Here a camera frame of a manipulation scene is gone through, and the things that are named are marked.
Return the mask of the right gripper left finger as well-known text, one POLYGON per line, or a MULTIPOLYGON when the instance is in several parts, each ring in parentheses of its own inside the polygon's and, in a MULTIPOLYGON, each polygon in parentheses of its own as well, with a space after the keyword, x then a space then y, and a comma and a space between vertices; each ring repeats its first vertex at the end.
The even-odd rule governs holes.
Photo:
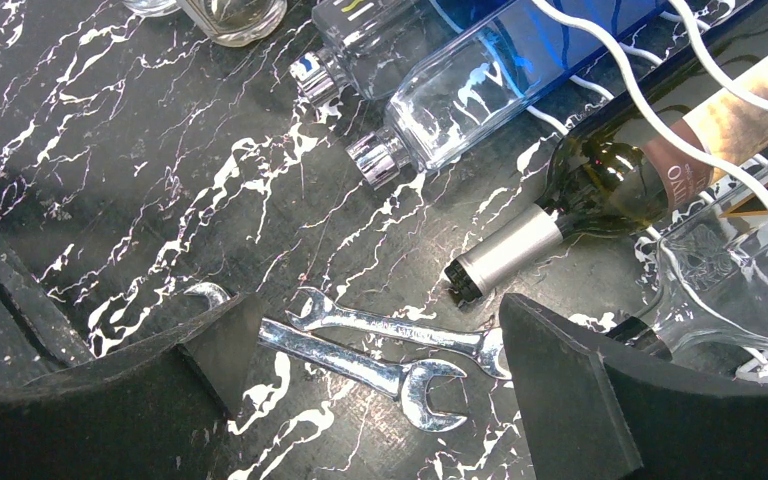
POLYGON ((0 479, 217 479, 263 314, 237 296, 20 387, 0 387, 0 479))

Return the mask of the clear liquor bottle black cap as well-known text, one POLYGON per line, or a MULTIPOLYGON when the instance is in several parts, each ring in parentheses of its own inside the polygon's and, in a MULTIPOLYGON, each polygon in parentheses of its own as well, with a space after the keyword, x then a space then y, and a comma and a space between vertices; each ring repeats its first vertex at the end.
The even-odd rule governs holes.
POLYGON ((207 37, 239 48, 271 34, 282 21, 287 0, 177 0, 207 37))

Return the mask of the clear bottle white cap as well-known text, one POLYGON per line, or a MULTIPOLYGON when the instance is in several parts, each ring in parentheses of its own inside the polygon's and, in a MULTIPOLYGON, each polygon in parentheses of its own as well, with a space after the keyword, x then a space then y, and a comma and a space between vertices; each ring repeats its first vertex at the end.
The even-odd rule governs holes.
POLYGON ((142 18, 163 17, 180 10, 176 0, 122 0, 122 4, 142 18))

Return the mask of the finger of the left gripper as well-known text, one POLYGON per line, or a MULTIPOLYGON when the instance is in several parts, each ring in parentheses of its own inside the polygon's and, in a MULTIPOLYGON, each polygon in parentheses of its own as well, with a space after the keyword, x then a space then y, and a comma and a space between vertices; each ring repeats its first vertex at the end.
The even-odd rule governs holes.
POLYGON ((22 386, 94 359, 0 234, 0 387, 22 386))

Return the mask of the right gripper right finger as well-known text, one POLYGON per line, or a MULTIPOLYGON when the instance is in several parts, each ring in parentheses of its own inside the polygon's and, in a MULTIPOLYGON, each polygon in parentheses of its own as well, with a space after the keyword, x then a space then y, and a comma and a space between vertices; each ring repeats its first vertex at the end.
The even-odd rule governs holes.
POLYGON ((540 479, 768 479, 768 385, 624 346, 522 294, 499 320, 540 479))

